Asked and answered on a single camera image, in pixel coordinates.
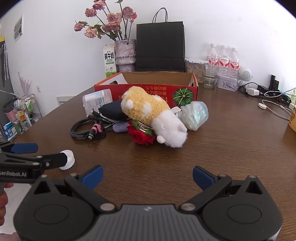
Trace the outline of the person's left hand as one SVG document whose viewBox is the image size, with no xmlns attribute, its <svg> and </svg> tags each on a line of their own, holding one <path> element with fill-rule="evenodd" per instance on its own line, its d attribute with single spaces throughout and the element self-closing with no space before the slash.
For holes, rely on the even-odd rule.
<svg viewBox="0 0 296 241">
<path fill-rule="evenodd" d="M 8 204 L 8 196 L 5 191 L 0 195 L 0 225 L 4 224 L 6 214 L 6 205 Z"/>
</svg>

